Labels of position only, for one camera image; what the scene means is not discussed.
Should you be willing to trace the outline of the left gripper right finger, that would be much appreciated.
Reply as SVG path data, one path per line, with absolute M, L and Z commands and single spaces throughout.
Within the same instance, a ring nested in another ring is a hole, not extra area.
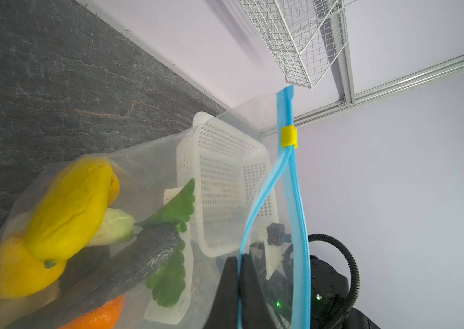
M 241 328 L 276 328 L 263 295 L 251 255 L 244 254 L 240 264 Z

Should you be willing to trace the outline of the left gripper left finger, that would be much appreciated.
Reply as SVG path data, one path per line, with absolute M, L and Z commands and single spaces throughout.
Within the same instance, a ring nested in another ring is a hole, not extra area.
M 239 275 L 236 257 L 226 259 L 210 314 L 204 329 L 237 329 Z

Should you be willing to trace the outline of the green leafy toy vegetable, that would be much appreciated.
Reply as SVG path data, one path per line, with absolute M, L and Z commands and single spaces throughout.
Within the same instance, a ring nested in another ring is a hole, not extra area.
M 143 233 L 162 224 L 171 228 L 171 233 L 163 237 L 169 243 L 165 262 L 145 281 L 145 286 L 152 292 L 152 299 L 160 307 L 173 307 L 187 286 L 183 255 L 186 242 L 181 234 L 187 232 L 190 217 L 195 211 L 195 187 L 196 181 L 192 178 L 160 210 L 139 223 Z

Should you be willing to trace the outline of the dark green toy cucumber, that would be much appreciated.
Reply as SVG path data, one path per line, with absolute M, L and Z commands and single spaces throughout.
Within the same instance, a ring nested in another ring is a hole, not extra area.
M 81 280 L 59 299 L 26 315 L 8 328 L 60 328 L 122 296 L 165 262 L 171 228 L 162 224 L 141 233 L 135 242 Z

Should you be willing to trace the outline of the clear zip top bag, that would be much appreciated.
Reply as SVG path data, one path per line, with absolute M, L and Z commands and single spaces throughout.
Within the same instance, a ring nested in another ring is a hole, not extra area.
M 0 230 L 0 328 L 308 328 L 293 98 L 49 166 Z

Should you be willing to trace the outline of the orange toy carrot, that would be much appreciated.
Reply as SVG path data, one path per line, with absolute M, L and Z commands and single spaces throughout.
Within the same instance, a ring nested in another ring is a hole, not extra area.
M 60 327 L 60 329 L 112 329 L 118 323 L 124 306 L 125 295 Z

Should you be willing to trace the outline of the white toy radish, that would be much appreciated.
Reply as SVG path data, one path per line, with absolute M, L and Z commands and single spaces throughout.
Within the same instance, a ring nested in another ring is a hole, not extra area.
M 87 247 L 112 245 L 134 237 L 134 217 L 116 208 L 107 208 L 102 224 Z

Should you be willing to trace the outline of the white plastic perforated basket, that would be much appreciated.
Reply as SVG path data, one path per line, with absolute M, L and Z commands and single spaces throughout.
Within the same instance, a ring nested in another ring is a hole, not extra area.
M 266 147 L 206 112 L 176 148 L 177 184 L 195 180 L 192 240 L 215 258 L 240 248 L 251 208 L 270 173 Z

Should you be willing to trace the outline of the orange yellow toy fruit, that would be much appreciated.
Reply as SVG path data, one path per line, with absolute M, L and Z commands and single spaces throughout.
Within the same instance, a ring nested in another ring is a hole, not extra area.
M 119 197 L 120 183 L 115 172 L 112 173 L 111 183 L 108 189 L 108 206 L 111 206 Z

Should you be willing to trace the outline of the yellow toy banana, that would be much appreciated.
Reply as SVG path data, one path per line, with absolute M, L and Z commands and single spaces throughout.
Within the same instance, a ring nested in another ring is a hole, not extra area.
M 67 165 L 32 213 L 25 233 L 28 253 L 51 269 L 81 251 L 101 226 L 112 175 L 105 158 L 85 156 Z

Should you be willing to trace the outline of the yellow toy lemon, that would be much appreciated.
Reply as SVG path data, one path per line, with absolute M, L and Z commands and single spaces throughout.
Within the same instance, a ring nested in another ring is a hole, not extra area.
M 0 243 L 0 298 L 31 296 L 53 284 L 63 274 L 67 261 L 48 269 L 26 250 L 23 232 L 12 234 Z

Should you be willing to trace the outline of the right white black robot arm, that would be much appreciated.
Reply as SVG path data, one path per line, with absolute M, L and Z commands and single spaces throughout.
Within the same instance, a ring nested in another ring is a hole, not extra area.
M 262 228 L 258 242 L 251 244 L 263 294 L 277 328 L 289 328 L 294 288 L 294 248 L 285 226 L 273 223 Z M 326 234 L 310 234 L 309 242 L 335 247 L 348 263 L 351 277 L 339 274 L 329 263 L 310 255 L 311 328 L 377 328 L 365 314 L 354 308 L 359 296 L 358 265 L 349 249 Z

